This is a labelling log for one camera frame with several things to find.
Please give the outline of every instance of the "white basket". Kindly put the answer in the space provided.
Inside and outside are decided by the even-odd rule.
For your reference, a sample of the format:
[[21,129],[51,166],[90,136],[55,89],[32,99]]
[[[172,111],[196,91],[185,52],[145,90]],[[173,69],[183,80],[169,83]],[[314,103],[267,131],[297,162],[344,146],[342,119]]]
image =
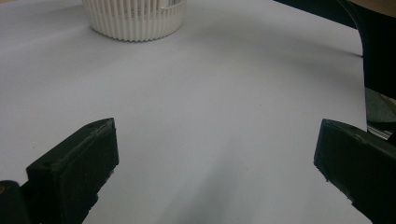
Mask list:
[[148,41],[176,31],[186,0],[82,0],[93,30],[126,41]]

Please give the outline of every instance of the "white tabletop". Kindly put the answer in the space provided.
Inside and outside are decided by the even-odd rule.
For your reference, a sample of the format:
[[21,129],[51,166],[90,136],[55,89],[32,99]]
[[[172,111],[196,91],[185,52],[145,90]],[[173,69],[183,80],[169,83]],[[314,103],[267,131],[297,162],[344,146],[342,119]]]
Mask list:
[[113,117],[120,165],[84,224],[371,223],[313,164],[322,119],[365,128],[356,30],[270,0],[189,0],[148,43],[78,0],[0,5],[0,179]]

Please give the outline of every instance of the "table surface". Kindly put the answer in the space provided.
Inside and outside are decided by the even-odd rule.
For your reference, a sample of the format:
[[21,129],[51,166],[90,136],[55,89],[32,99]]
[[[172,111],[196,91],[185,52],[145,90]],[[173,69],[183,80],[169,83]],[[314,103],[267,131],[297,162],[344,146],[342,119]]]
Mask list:
[[115,118],[120,165],[85,220],[371,223],[313,164],[322,119],[365,129],[356,30],[270,0],[189,0],[147,43],[89,28],[79,0],[0,5],[0,179]]

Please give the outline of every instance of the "ribbed white basket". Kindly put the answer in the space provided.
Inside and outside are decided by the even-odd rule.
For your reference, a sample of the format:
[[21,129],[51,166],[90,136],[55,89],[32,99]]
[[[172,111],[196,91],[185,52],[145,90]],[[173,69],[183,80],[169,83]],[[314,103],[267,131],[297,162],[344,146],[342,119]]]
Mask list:
[[186,0],[82,0],[93,30],[126,41],[148,41],[176,31]]

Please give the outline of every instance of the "person's skin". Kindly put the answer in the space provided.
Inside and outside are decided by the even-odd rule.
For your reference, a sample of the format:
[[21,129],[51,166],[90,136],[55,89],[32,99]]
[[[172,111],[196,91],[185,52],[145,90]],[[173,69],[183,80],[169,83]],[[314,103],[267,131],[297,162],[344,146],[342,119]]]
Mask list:
[[349,0],[356,5],[396,18],[396,0]]

